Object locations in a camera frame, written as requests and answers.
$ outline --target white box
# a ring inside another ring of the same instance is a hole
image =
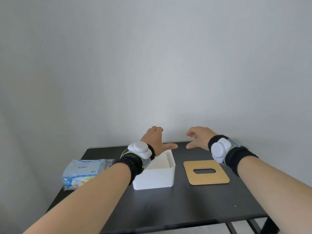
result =
[[[174,185],[175,162],[171,150],[156,157],[148,167],[134,179],[135,190],[171,187]]]

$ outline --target tabletop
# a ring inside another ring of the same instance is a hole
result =
[[[189,184],[183,162],[213,158],[201,148],[186,149],[187,143],[179,142],[172,150],[176,163],[174,185],[147,190],[128,186],[101,233],[156,232],[267,217],[243,181],[227,166],[222,168],[230,178],[228,184]],[[81,159],[118,159],[126,148],[87,149]],[[62,188],[48,211],[70,193]]]

